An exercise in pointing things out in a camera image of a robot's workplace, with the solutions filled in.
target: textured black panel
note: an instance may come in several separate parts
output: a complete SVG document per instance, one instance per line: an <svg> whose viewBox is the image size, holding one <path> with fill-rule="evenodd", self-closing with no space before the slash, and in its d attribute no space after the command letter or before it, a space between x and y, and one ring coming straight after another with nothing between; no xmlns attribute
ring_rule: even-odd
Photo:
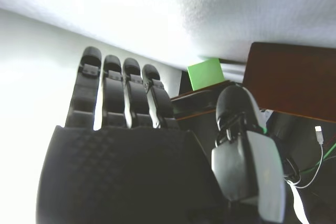
<svg viewBox="0 0 336 224"><path fill-rule="evenodd" d="M37 223L189 223L191 210L224 204L190 132L58 126L40 178Z"/></svg>

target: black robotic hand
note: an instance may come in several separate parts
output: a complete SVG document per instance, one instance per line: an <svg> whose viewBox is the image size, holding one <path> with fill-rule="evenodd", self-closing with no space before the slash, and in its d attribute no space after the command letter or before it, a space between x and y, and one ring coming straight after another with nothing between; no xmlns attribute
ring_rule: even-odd
<svg viewBox="0 0 336 224"><path fill-rule="evenodd" d="M265 217L265 203L277 201L267 200L261 186L276 187L260 183L265 170L260 170L260 160L254 161L254 149L255 143L258 148L264 143L256 135L263 133L258 127L245 127L250 125L246 123L251 121L246 116L250 112L242 109L238 117L227 117L236 111L224 110L218 116L219 129L226 133L223 138L229 139L219 140L213 151L214 174L195 135L179 130L169 96L152 65L143 67L141 78L136 60L126 59L121 68L116 56L106 56L102 128L94 131L100 75L100 51L88 47L78 68L66 125L55 128L45 157L37 197L38 224L281 222L282 209L277 204L271 209L279 211ZM244 144L242 155L249 154L243 162L236 155L242 141L249 141ZM219 162L227 162L227 155L222 158L230 148L240 166L232 165L233 160L222 170ZM252 167L248 174L243 169L247 166ZM236 178L244 181L223 186L237 167L242 177ZM268 176L279 172L276 169ZM254 186L242 192L246 182ZM262 204L248 201L258 196Z"/></svg>

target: green box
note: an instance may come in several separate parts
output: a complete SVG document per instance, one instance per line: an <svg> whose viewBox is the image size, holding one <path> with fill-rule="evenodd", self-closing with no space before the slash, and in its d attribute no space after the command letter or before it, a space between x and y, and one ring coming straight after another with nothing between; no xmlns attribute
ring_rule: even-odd
<svg viewBox="0 0 336 224"><path fill-rule="evenodd" d="M224 81L219 59L210 59L188 67L189 78L193 90L208 87Z"/></svg>

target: robotic hand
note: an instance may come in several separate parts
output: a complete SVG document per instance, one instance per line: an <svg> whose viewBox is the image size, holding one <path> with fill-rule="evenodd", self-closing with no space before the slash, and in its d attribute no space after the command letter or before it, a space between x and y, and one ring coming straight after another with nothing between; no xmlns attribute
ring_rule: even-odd
<svg viewBox="0 0 336 224"><path fill-rule="evenodd" d="M279 154L244 88L219 96L212 168L196 136L181 131L160 75L128 58L102 68L102 128L93 130L101 53L85 49L65 127L49 143L38 224L282 223Z"/></svg>

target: green cube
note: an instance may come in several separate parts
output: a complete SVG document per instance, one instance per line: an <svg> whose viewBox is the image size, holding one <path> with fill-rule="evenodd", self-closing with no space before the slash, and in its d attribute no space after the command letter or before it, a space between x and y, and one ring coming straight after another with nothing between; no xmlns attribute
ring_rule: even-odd
<svg viewBox="0 0 336 224"><path fill-rule="evenodd" d="M224 81L219 59L210 59L188 67L193 90L208 87Z"/></svg>

